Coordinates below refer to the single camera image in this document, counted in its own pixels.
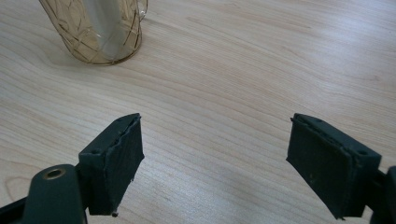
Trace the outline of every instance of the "wood grain surface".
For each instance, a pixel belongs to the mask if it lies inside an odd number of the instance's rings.
[[[149,0],[142,29],[133,58],[93,66],[38,1],[0,1],[0,206],[136,112],[146,158],[91,223],[344,223],[285,161],[296,112],[396,165],[395,1]]]

